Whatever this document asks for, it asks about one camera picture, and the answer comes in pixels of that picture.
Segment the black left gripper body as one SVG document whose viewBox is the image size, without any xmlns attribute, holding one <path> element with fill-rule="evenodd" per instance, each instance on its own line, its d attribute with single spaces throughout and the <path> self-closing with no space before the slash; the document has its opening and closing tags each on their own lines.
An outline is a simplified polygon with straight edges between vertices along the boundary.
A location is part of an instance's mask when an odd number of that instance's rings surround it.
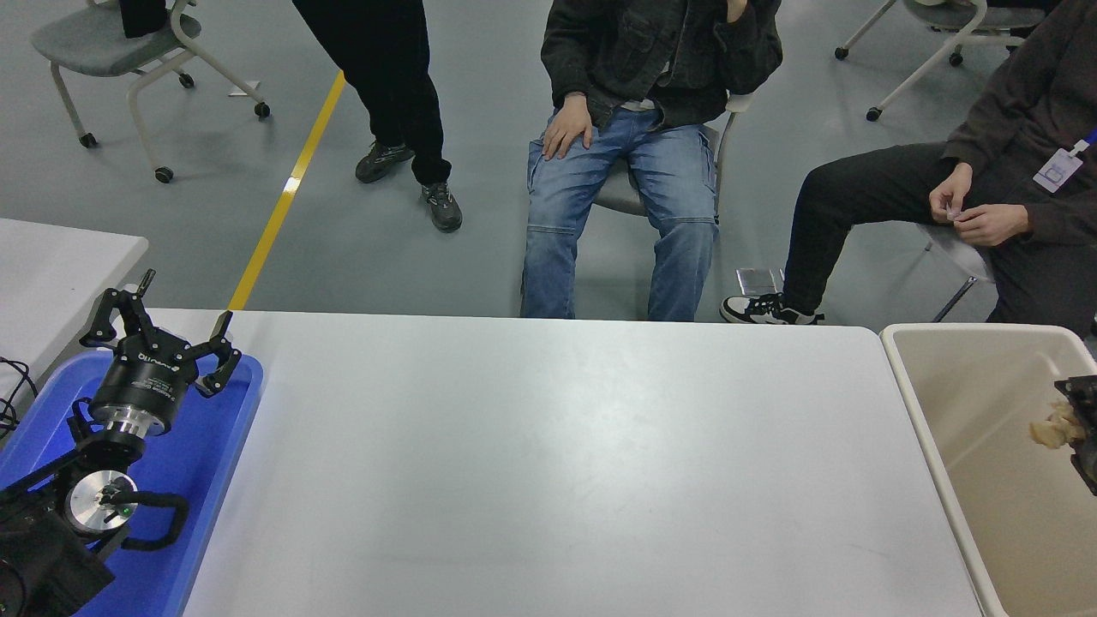
<svg viewBox="0 0 1097 617">
<path fill-rule="evenodd" d="M 142 410 L 159 424 L 172 424 L 189 384 L 197 379 L 196 360 L 177 360 L 182 349 L 159 343 L 149 349 L 140 338 L 123 339 L 90 404 L 90 415 L 106 424 L 111 410 Z"/>
</svg>

